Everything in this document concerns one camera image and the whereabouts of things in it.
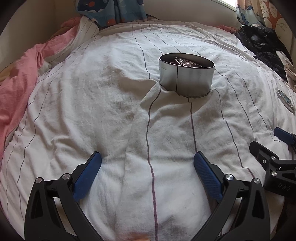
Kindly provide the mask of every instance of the open tin container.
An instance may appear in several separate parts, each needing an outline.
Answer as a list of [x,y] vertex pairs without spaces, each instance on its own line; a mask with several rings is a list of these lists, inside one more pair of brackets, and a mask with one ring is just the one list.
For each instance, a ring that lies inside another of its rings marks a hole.
[[[175,58],[196,63],[197,67],[173,63]],[[211,90],[215,64],[204,57],[188,53],[168,53],[159,57],[159,83],[169,91],[189,98],[207,95]]]

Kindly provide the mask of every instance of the blue gripper pad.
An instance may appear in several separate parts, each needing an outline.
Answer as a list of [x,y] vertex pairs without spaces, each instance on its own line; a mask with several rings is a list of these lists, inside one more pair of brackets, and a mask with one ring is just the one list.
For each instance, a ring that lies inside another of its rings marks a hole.
[[78,202],[80,199],[83,199],[91,188],[101,164],[102,157],[101,154],[97,152],[74,184],[73,198],[76,202]]
[[211,198],[221,201],[223,199],[221,183],[199,152],[194,156],[193,165]]
[[274,135],[279,138],[281,141],[287,143],[288,145],[294,145],[295,144],[295,140],[293,135],[291,135],[290,133],[284,131],[283,129],[276,127],[274,129]]

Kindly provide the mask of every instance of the pink blanket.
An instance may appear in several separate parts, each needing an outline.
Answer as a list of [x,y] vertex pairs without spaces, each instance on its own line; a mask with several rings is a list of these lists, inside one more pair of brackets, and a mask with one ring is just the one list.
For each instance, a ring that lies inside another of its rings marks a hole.
[[28,99],[37,83],[38,70],[45,58],[56,55],[72,41],[78,25],[44,44],[36,44],[15,62],[10,76],[0,85],[0,163],[5,141],[12,134],[27,108]]

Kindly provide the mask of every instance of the bed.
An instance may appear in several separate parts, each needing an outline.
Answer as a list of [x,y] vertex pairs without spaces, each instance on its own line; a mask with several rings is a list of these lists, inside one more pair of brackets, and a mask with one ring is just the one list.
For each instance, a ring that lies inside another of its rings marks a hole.
[[[293,103],[295,93],[233,34],[166,19],[98,31],[86,17],[75,33],[43,56],[25,113],[6,137],[0,201],[21,237],[34,180],[71,173],[93,151],[103,163],[80,207],[104,240],[122,241],[189,240],[202,227],[211,205],[192,165],[197,151],[248,181],[265,176],[249,152],[252,141],[292,158],[273,129],[296,132],[295,116],[276,91]],[[159,84],[159,56],[178,52],[215,63],[207,96],[186,98]],[[275,232],[284,198],[266,196]],[[58,199],[56,204],[73,233]]]

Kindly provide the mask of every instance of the screw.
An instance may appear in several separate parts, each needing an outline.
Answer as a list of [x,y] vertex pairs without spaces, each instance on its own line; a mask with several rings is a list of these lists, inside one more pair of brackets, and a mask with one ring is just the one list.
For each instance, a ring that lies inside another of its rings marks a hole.
[[42,178],[41,178],[41,177],[36,178],[35,182],[36,182],[36,183],[40,183],[40,182],[42,182]]
[[254,178],[254,183],[259,184],[260,180],[258,178]]
[[226,179],[231,181],[233,180],[233,176],[231,174],[226,174]]
[[69,173],[66,173],[63,175],[62,177],[64,180],[68,180],[70,178],[70,174]]

